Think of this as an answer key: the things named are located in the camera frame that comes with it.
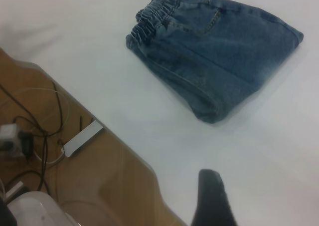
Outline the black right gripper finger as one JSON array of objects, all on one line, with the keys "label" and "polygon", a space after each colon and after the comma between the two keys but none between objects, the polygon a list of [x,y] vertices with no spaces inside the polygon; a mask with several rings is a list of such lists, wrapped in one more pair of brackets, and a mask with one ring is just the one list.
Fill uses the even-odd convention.
[{"label": "black right gripper finger", "polygon": [[220,174],[202,169],[198,176],[197,207],[193,226],[237,226]]}]

